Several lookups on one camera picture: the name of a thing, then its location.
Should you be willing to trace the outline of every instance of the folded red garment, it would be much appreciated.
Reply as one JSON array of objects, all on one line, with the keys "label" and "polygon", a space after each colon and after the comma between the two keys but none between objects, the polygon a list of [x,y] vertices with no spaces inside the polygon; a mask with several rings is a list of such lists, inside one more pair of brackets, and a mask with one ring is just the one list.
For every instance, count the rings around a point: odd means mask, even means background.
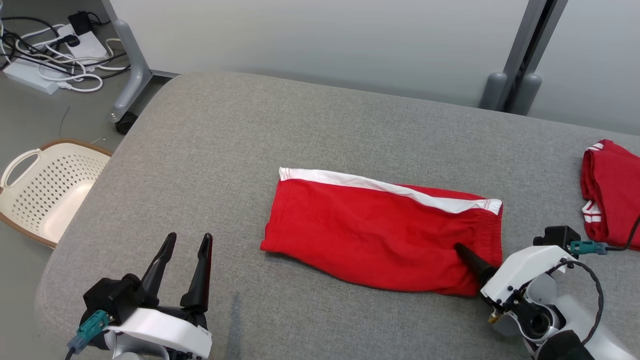
[{"label": "folded red garment", "polygon": [[477,294],[454,244],[502,263],[502,201],[324,170],[280,169],[261,250],[354,284]]},{"label": "folded red garment", "polygon": [[[587,148],[580,177],[584,228],[596,241],[623,247],[640,215],[640,158],[611,140]],[[640,250],[640,231],[631,249]]]}]

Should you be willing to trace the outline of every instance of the gray fabric table surface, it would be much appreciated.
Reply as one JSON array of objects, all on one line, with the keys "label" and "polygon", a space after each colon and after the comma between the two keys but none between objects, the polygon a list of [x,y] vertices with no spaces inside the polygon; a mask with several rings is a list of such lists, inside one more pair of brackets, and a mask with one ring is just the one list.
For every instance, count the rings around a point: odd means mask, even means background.
[{"label": "gray fabric table surface", "polygon": [[[259,250],[278,167],[319,168],[504,201],[504,257],[550,225],[584,237],[584,150],[640,138],[450,104],[246,74],[187,74],[141,114],[69,225],[42,277],[36,317],[61,359],[101,277],[139,276],[178,241],[159,298],[176,306],[205,232],[214,237],[211,359],[528,359],[479,299],[381,291]],[[584,256],[603,322],[637,356],[640,254]],[[562,276],[595,312],[581,270]],[[108,359],[85,350],[81,359]]]}]

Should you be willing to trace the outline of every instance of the white partition panel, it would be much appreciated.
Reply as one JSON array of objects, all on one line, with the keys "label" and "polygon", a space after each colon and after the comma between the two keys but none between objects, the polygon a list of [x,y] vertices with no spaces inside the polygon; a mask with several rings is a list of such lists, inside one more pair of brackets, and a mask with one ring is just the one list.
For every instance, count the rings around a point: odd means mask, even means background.
[{"label": "white partition panel", "polygon": [[529,116],[640,134],[640,1],[569,0]]},{"label": "white partition panel", "polygon": [[528,0],[112,0],[152,70],[233,70],[477,106]]}]

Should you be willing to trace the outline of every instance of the white plastic basket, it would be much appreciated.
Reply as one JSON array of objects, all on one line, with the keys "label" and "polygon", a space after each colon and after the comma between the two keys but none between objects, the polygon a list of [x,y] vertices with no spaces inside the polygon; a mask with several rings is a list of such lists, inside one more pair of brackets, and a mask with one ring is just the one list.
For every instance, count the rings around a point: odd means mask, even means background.
[{"label": "white plastic basket", "polygon": [[[13,183],[24,160],[36,160]],[[59,139],[15,158],[0,179],[0,220],[55,248],[111,153],[73,139]]]}]

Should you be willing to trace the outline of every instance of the teal cable connector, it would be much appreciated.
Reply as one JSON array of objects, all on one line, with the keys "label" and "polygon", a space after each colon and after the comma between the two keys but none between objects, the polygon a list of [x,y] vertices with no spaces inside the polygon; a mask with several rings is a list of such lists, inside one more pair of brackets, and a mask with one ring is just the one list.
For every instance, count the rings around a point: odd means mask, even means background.
[{"label": "teal cable connector", "polygon": [[74,354],[80,354],[89,341],[100,334],[109,325],[109,322],[111,322],[109,314],[103,310],[96,311],[78,327],[74,338],[67,343],[67,348],[69,350],[73,348]]},{"label": "teal cable connector", "polygon": [[570,251],[573,255],[598,254],[606,255],[608,253],[607,243],[597,243],[595,241],[571,241]]}]

